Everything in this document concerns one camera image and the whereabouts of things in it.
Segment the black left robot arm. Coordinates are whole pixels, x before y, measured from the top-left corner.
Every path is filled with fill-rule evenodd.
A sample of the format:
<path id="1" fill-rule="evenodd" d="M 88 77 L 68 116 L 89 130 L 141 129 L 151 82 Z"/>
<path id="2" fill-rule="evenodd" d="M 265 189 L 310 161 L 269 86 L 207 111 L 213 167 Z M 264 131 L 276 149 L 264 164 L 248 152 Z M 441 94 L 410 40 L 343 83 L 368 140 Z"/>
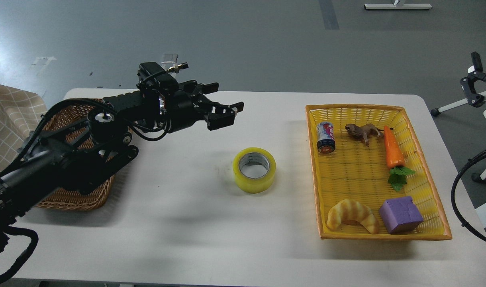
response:
<path id="1" fill-rule="evenodd" d="M 51 107 L 25 139 L 16 158 L 0 172 L 0 254 L 9 236 L 30 238 L 28 247 L 0 275 L 8 281 L 37 247 L 34 230 L 14 227 L 32 207 L 63 188 L 92 193 L 139 154 L 133 134 L 155 142 L 203 120 L 209 130 L 234 124 L 244 103 L 223 105 L 206 97 L 218 83 L 178 83 L 171 76 L 187 63 L 167 69 L 156 62 L 139 64 L 137 91 L 105 97 L 63 100 Z"/>

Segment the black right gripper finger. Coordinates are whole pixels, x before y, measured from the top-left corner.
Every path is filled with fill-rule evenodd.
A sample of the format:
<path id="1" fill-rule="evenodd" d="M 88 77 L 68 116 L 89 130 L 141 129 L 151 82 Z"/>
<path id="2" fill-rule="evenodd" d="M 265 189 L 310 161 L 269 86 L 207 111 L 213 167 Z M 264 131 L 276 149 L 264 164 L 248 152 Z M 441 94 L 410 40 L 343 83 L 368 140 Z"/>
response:
<path id="1" fill-rule="evenodd" d="M 480 54 L 476 51 L 471 53 L 472 67 L 474 71 L 469 71 L 467 76 L 460 80 L 467 102 L 470 106 L 480 107 L 486 103 L 486 96 L 482 96 L 475 90 L 475 83 L 482 81 L 486 83 L 486 73 L 483 71 L 483 65 L 480 60 Z"/>

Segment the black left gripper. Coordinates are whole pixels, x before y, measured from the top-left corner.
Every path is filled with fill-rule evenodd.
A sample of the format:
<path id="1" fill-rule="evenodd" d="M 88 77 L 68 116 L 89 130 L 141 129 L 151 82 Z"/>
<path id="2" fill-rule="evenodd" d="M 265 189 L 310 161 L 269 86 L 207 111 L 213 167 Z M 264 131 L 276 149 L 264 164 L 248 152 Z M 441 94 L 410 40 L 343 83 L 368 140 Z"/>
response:
<path id="1" fill-rule="evenodd" d="M 183 83 L 169 81 L 161 84 L 163 97 L 163 129 L 182 130 L 204 120 L 210 131 L 232 126 L 244 103 L 207 106 L 205 95 L 218 92 L 219 83 L 202 84 L 196 80 Z"/>

